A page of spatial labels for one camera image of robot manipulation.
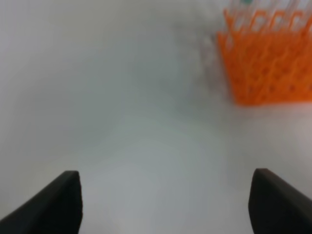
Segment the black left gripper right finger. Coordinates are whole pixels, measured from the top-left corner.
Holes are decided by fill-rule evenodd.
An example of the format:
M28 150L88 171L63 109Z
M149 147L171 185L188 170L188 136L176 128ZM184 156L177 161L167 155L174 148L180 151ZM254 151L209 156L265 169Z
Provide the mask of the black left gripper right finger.
M254 171L248 211L255 234L312 233L312 200L266 168Z

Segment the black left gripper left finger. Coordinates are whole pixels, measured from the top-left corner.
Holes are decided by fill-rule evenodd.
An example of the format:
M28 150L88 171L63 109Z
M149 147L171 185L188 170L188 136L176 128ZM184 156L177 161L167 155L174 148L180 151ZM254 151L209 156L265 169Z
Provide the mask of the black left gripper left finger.
M78 171L65 171L0 220L2 234L78 234L83 202Z

